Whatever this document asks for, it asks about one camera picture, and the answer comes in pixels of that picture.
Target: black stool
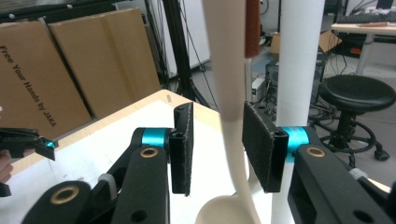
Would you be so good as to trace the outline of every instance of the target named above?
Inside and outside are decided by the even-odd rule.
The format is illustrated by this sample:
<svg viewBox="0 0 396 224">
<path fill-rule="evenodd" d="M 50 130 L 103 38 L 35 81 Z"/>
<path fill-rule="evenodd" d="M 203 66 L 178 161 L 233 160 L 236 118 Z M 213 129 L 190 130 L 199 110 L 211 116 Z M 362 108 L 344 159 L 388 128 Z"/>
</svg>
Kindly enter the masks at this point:
<svg viewBox="0 0 396 224">
<path fill-rule="evenodd" d="M 374 133 L 365 125 L 355 120 L 357 115 L 366 112 L 378 111 L 393 105 L 396 101 L 395 90 L 386 83 L 362 76 L 342 75 L 325 79 L 319 86 L 320 97 L 341 111 L 336 130 L 322 123 L 323 120 L 315 120 L 311 127 L 319 126 L 328 131 L 330 135 L 321 137 L 325 147 L 333 152 L 345 152 L 349 154 L 349 165 L 355 166 L 354 153 L 376 148 L 375 158 L 385 161 L 389 154 L 382 149 L 382 145 L 376 141 Z M 359 126 L 370 137 L 355 136 L 355 128 Z M 366 147 L 351 148 L 348 143 L 357 140 L 367 143 Z"/>
</svg>

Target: blue ring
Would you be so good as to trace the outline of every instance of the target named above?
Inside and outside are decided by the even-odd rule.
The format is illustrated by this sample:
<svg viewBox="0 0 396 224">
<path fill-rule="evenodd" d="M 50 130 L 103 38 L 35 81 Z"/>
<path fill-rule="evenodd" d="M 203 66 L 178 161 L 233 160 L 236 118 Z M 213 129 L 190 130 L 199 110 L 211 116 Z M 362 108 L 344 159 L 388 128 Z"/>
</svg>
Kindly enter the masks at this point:
<svg viewBox="0 0 396 224">
<path fill-rule="evenodd" d="M 309 138 L 303 127 L 282 127 L 289 134 L 288 156 L 286 162 L 294 162 L 294 154 L 302 144 L 309 144 Z"/>
<path fill-rule="evenodd" d="M 54 144 L 53 142 L 46 142 L 46 143 L 44 143 L 44 145 L 45 145 L 46 147 L 52 147 L 53 149 L 56 148 L 56 146 L 55 146 L 55 144 Z"/>
<path fill-rule="evenodd" d="M 163 147 L 165 140 L 165 128 L 147 128 L 143 131 L 142 145 Z"/>
</svg>

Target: white pole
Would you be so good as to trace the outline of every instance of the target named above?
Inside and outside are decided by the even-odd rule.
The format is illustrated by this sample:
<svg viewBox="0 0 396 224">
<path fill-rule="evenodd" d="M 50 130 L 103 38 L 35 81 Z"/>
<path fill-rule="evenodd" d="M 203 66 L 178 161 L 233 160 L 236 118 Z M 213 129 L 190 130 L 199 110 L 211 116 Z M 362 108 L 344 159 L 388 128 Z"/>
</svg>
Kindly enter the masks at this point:
<svg viewBox="0 0 396 224">
<path fill-rule="evenodd" d="M 281 3 L 276 126 L 307 124 L 324 0 Z M 282 187 L 273 196 L 272 223 L 294 223 L 289 204 L 293 164 L 287 163 Z"/>
</svg>

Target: bolt hole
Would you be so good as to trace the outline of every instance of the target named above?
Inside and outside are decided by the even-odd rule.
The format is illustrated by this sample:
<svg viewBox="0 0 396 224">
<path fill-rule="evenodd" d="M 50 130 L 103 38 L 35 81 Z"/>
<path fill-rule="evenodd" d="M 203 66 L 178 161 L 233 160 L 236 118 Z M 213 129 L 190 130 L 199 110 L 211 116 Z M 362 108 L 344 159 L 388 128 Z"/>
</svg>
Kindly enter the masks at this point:
<svg viewBox="0 0 396 224">
<path fill-rule="evenodd" d="M 324 151 L 316 147 L 309 147 L 306 149 L 306 152 L 313 157 L 324 157 L 326 155 Z"/>
<path fill-rule="evenodd" d="M 145 148 L 140 152 L 140 156 L 144 158 L 155 157 L 158 154 L 158 150 L 155 148 Z"/>
<path fill-rule="evenodd" d="M 359 211 L 359 210 L 358 211 L 354 211 L 353 215 L 355 215 L 355 217 L 358 220 L 360 220 L 360 221 L 362 221 L 364 223 L 373 223 L 374 222 L 373 218 L 370 215 L 368 215 L 367 213 L 363 212 L 363 211 Z"/>
<path fill-rule="evenodd" d="M 67 186 L 58 189 L 50 198 L 53 204 L 63 204 L 72 201 L 78 196 L 79 189 L 77 186 Z"/>
<path fill-rule="evenodd" d="M 148 217 L 144 210 L 137 210 L 131 214 L 131 221 L 135 223 L 143 222 Z"/>
</svg>

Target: cardboard box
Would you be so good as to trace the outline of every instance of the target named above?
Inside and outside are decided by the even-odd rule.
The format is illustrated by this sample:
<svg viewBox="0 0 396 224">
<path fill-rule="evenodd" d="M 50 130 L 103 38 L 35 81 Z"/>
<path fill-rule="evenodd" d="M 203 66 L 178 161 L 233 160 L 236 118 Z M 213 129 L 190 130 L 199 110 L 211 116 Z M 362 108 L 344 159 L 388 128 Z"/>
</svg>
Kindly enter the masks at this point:
<svg viewBox="0 0 396 224">
<path fill-rule="evenodd" d="M 57 22 L 49 29 L 98 119 L 160 89 L 139 9 Z"/>
<path fill-rule="evenodd" d="M 0 27 L 0 127 L 56 138 L 91 120 L 45 25 Z"/>
<path fill-rule="evenodd" d="M 342 41 L 332 31 L 325 31 L 320 34 L 318 52 L 326 53 L 340 44 Z M 275 34 L 271 41 L 271 52 L 280 52 L 280 34 Z"/>
</svg>

